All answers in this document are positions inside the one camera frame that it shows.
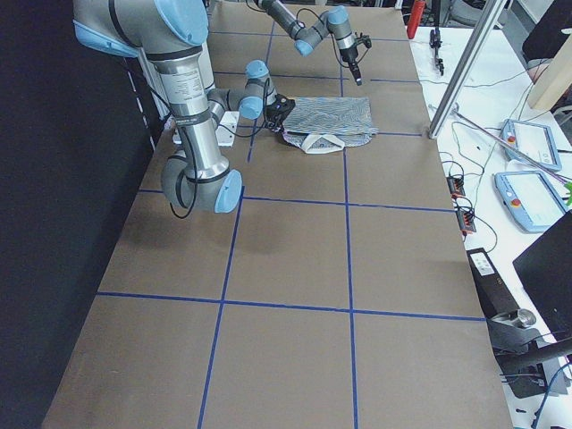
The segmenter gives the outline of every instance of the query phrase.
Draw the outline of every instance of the white table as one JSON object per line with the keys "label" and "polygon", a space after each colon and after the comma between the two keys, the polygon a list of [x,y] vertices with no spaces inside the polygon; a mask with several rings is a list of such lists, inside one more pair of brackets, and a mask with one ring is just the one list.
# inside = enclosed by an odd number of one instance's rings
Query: white table
{"label": "white table", "polygon": [[[457,66],[458,60],[467,44],[471,29],[442,29],[442,48],[440,57],[444,61],[445,73],[441,76],[433,66],[433,50],[429,47],[429,32],[431,28],[419,28],[414,40],[410,42],[411,50],[416,62],[419,79],[423,85],[423,92],[429,115],[433,117],[435,107],[442,99],[447,88],[445,84],[434,82],[449,82]],[[491,87],[467,88],[468,86],[491,84],[499,80],[516,78],[499,83]],[[466,82],[465,88],[458,99],[459,111],[472,121],[483,127],[500,128],[504,121],[511,117],[523,121],[534,118],[535,123],[549,125],[552,129],[556,144],[559,149],[570,149],[567,138],[562,133],[558,124],[554,121],[551,113],[535,111],[525,103],[526,95],[530,89],[531,80],[524,67],[514,54],[509,42],[500,30],[495,30],[489,37],[487,44]],[[475,164],[460,156],[457,143],[455,142],[452,123],[460,121],[451,116],[438,137],[439,149],[442,152],[452,154],[452,159],[461,164],[468,172],[480,172]],[[503,207],[492,181],[492,175],[496,172],[531,170],[527,165],[516,161],[509,162],[502,149],[494,145],[492,139],[482,132],[470,130],[462,125],[455,125],[461,152],[464,156],[477,161],[480,165],[486,163],[489,154],[491,157],[486,165],[480,186],[477,176],[465,178],[465,191],[468,198],[475,203],[477,216],[483,218],[498,234],[498,244],[489,253],[500,276],[507,283],[510,292],[517,303],[523,308],[533,310],[539,322],[535,325],[541,333],[548,332],[542,318],[538,316],[534,304],[526,294],[521,281],[515,272],[512,261],[532,244],[541,234],[523,233],[506,208]],[[560,172],[566,176],[572,175],[572,155],[560,154],[563,169]],[[442,153],[442,160],[450,160],[451,156]],[[444,171],[450,170],[451,163],[443,165]],[[456,165],[451,167],[452,173],[458,173]],[[559,183],[551,179],[552,184],[561,196],[566,195],[566,190]],[[466,249],[483,247],[485,250],[492,248],[494,235],[490,229],[476,220],[477,233],[467,236]],[[551,336],[545,337],[547,341],[553,341]],[[513,424],[516,427],[530,427],[534,419],[534,412],[538,409],[542,396],[535,396],[520,400],[516,398],[510,387],[505,386],[505,393],[509,404]],[[526,410],[526,413],[518,413],[516,409]],[[549,428],[551,425],[572,427],[572,395],[550,397],[544,407],[539,428]]]}

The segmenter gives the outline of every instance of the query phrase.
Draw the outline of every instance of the blue cap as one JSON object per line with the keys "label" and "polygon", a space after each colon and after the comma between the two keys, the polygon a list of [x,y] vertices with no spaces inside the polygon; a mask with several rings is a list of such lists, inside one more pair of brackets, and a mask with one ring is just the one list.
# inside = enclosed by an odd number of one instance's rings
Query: blue cap
{"label": "blue cap", "polygon": [[191,46],[201,46],[208,36],[208,18],[203,2],[155,0],[155,7],[175,36]]}
{"label": "blue cap", "polygon": [[258,79],[268,74],[268,67],[264,61],[254,60],[247,65],[247,78]]}
{"label": "blue cap", "polygon": [[294,46],[296,49],[298,49],[298,52],[300,52],[302,56],[308,56],[312,54],[312,51],[314,51],[312,45],[310,45],[308,42],[305,42],[304,40],[296,40]]}
{"label": "blue cap", "polygon": [[262,113],[262,106],[262,98],[244,97],[240,101],[239,112],[241,116],[247,119],[256,119]]}
{"label": "blue cap", "polygon": [[73,25],[75,27],[75,37],[83,46],[111,55],[127,56],[129,58],[137,58],[139,56],[139,51],[134,47],[101,34],[83,25],[81,22],[73,20]]}
{"label": "blue cap", "polygon": [[348,12],[343,6],[336,6],[328,13],[328,22],[331,24],[343,24],[348,20]]}
{"label": "blue cap", "polygon": [[214,202],[215,213],[230,213],[239,203],[242,191],[242,176],[237,170],[231,170],[224,179]]}

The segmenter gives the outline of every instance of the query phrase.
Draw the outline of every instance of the folded cloth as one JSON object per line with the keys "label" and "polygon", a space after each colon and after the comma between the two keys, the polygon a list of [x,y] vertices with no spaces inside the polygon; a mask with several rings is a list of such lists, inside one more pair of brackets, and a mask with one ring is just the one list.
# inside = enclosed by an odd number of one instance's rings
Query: folded cloth
{"label": "folded cloth", "polygon": [[308,154],[362,146],[378,132],[366,97],[301,97],[283,123],[284,139]]}

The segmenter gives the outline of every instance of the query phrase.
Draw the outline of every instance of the blue cable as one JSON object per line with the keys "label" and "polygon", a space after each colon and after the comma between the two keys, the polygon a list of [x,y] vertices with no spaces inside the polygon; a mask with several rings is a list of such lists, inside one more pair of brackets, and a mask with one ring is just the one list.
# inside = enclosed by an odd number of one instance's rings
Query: blue cable
{"label": "blue cable", "polygon": [[533,420],[533,423],[530,427],[532,427],[532,429],[536,429],[538,427],[538,421],[540,420],[540,415],[543,412],[543,408],[544,408],[544,404],[546,403],[546,400],[548,399],[548,394],[551,392],[551,388],[552,388],[552,384],[554,383],[554,381],[556,380],[556,376],[561,372],[564,371],[564,369],[566,369],[567,367],[571,366],[572,362],[568,362],[567,364],[561,366],[558,371],[556,371],[556,373],[554,373],[554,375],[551,378],[551,382],[548,383],[548,387],[546,388],[546,392],[544,393],[544,398],[543,401],[540,404],[540,407],[538,408],[538,411],[536,411],[534,414],[536,415],[536,418]]}

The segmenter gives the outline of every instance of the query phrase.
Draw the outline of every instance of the red cylinder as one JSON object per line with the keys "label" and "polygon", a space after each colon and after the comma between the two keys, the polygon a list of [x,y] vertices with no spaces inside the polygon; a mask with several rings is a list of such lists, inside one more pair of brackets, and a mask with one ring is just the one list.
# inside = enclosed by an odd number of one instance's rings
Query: red cylinder
{"label": "red cylinder", "polygon": [[409,16],[408,22],[409,40],[415,37],[415,33],[417,32],[417,27],[419,27],[419,22],[421,22],[421,17],[423,16],[424,9],[425,0],[415,0],[413,7],[411,8],[411,16]]}

